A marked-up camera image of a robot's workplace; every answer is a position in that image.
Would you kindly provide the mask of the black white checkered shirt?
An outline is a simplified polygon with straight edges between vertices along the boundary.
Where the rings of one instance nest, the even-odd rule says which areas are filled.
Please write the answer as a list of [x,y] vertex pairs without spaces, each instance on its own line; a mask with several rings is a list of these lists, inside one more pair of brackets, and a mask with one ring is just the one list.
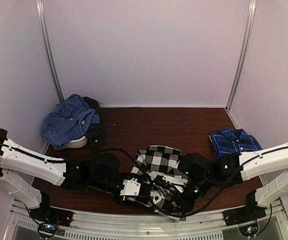
[[128,197],[127,200],[153,208],[154,212],[167,216],[173,220],[185,221],[190,210],[183,210],[175,202],[177,194],[184,193],[189,183],[188,177],[178,166],[183,159],[181,150],[162,145],[151,145],[147,149],[140,149],[136,153],[131,173],[143,177],[144,170],[153,182],[149,188],[150,199],[142,196]]

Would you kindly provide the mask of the blue plaid shirt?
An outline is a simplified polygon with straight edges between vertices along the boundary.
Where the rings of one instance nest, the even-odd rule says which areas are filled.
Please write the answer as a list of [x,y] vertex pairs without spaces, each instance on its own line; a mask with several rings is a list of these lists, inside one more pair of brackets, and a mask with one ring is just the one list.
[[256,138],[248,135],[243,129],[222,127],[220,131],[211,132],[208,137],[217,160],[228,154],[262,150]]

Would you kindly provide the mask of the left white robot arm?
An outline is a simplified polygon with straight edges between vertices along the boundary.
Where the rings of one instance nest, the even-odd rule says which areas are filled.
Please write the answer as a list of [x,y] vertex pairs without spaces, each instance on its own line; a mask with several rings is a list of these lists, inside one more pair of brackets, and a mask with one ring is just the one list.
[[120,160],[110,149],[76,160],[55,158],[18,145],[7,133],[0,128],[0,184],[45,222],[51,222],[56,216],[50,207],[50,196],[33,188],[18,173],[71,191],[100,190],[112,194],[113,200],[121,204],[130,198],[150,199],[148,178],[119,173]]

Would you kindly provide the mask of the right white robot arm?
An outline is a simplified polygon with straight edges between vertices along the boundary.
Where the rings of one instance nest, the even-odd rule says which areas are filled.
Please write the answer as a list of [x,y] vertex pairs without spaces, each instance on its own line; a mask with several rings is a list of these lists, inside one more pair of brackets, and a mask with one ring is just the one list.
[[228,220],[262,218],[269,205],[288,192],[288,142],[259,151],[230,153],[213,162],[199,153],[185,155],[178,164],[181,173],[189,178],[183,192],[171,198],[172,214],[185,218],[195,214],[195,201],[212,188],[218,188],[206,203],[209,206],[224,189],[241,184],[259,175],[282,170],[270,183],[246,196],[245,206],[229,210],[224,215]]

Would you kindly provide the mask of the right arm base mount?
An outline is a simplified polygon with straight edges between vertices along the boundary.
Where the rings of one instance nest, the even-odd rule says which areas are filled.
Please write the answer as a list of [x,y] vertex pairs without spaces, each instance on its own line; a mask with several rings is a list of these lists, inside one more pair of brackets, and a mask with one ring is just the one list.
[[239,225],[266,216],[266,209],[262,207],[248,208],[246,206],[225,210],[223,217],[226,226]]

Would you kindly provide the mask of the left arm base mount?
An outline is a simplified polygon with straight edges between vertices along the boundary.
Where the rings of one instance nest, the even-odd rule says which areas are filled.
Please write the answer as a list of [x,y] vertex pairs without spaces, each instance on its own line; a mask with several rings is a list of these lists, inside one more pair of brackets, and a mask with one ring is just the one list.
[[73,219],[73,212],[50,206],[40,206],[39,208],[30,209],[30,216],[41,222],[69,227]]

